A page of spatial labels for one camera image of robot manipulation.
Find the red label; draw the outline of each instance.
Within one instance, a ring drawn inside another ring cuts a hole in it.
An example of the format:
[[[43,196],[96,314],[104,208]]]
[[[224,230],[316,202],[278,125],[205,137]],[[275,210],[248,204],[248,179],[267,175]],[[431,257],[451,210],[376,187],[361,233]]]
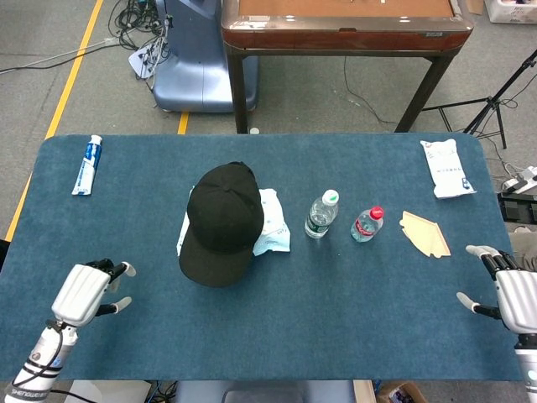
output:
[[[365,235],[366,237],[370,237],[370,236],[373,235],[372,232],[370,232],[370,231],[366,231],[365,229],[363,229],[362,224],[360,223],[360,221],[359,221],[358,219],[354,222],[354,227],[356,227],[356,230],[357,230],[361,235]]]

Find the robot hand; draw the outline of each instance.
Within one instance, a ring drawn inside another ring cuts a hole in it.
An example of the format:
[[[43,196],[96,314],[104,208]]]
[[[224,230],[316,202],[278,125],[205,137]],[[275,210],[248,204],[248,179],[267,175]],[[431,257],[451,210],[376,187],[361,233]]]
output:
[[[136,270],[127,262],[114,265],[110,259],[76,264],[71,269],[52,304],[56,320],[47,321],[47,328],[23,368],[6,388],[6,403],[45,401],[76,344],[77,328],[94,317],[119,313],[131,303],[132,298],[126,296],[118,302],[101,305],[107,290],[117,290],[122,274],[132,277]]]
[[[491,275],[498,293],[498,307],[485,306],[457,292],[459,301],[474,313],[501,319],[519,335],[514,346],[529,401],[537,402],[537,273],[522,270],[514,258],[489,246],[467,246]]]

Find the black baseball cap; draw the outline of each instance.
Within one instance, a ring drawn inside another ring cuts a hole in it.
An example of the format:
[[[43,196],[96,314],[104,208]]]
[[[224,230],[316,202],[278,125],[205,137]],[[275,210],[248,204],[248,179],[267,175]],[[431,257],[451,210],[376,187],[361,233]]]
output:
[[[252,170],[242,162],[210,170],[192,190],[186,211],[190,225],[179,257],[183,273],[210,287],[239,281],[264,223]]]

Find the white toothpaste tube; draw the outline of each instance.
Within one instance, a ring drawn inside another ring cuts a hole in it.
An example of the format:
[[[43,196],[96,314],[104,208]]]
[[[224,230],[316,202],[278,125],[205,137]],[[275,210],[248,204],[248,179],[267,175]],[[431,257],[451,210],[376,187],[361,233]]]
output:
[[[82,160],[81,170],[78,171],[76,177],[75,188],[72,195],[87,196],[91,194],[91,186],[93,185],[93,177],[101,158],[101,136],[92,135],[90,142],[86,146],[86,153]]]

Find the cap brim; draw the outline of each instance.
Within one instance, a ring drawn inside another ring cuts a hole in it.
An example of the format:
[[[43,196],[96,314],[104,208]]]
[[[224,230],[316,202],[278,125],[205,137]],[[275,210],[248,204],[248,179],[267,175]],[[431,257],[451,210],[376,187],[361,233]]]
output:
[[[191,230],[186,231],[179,266],[189,279],[209,287],[226,287],[238,282],[252,258],[252,249],[235,254],[215,254],[198,242]]]

